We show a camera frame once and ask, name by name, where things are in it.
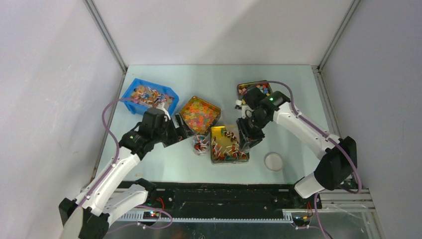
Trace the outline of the gold tin with lollipops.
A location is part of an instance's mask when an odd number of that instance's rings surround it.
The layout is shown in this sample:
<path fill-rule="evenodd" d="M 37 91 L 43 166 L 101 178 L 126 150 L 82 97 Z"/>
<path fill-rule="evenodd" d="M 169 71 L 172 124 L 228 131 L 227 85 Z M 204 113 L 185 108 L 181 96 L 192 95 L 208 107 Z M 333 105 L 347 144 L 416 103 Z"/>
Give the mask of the gold tin with lollipops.
<path fill-rule="evenodd" d="M 224 126 L 214 126 L 210 131 L 211 140 L 211 163 L 212 164 L 239 164 L 247 163 L 248 159 L 237 159 L 239 142 L 235 134 L 228 131 Z"/>

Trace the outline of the clear plastic jar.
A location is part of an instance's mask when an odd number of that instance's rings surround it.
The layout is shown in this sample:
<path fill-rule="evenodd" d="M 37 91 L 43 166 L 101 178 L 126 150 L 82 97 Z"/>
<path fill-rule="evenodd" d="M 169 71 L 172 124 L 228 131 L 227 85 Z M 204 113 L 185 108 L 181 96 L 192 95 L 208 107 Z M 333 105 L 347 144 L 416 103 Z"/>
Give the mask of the clear plastic jar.
<path fill-rule="evenodd" d="M 205 155 L 209 153 L 210 141 L 207 136 L 196 134 L 195 136 L 193 136 L 192 141 L 193 152 L 196 155 Z"/>

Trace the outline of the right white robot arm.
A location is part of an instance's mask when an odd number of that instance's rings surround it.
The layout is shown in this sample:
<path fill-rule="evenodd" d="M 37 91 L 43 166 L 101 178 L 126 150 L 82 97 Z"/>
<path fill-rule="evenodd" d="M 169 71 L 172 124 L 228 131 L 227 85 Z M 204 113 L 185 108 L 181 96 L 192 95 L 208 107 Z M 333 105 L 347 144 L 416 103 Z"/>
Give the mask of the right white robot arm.
<path fill-rule="evenodd" d="M 236 123 L 239 131 L 239 149 L 251 149 L 260 143 L 263 128 L 274 122 L 295 135 L 318 158 L 316 169 L 294 184 L 289 200 L 295 208 L 304 207 L 310 196 L 323 190 L 334 190 L 357 170 L 356 142 L 351 137 L 341 138 L 309 120 L 295 106 L 293 96 L 274 91 L 266 95 L 256 86 L 241 93 L 236 107 L 244 105 L 242 117 Z"/>

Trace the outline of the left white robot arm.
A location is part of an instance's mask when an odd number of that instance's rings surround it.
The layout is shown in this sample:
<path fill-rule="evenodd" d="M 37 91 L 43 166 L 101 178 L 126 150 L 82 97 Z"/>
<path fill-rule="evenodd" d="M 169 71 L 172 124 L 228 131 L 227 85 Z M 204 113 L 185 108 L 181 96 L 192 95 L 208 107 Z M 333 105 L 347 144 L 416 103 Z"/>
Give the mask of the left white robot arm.
<path fill-rule="evenodd" d="M 143 178 L 136 180 L 118 196 L 113 193 L 125 176 L 154 146 L 164 147 L 181 141 L 182 129 L 175 127 L 163 107 L 149 108 L 133 129 L 117 142 L 116 154 L 102 172 L 76 196 L 59 205 L 63 224 L 62 239 L 102 239 L 110 226 L 138 206 L 152 207 L 157 202 L 157 186 Z"/>

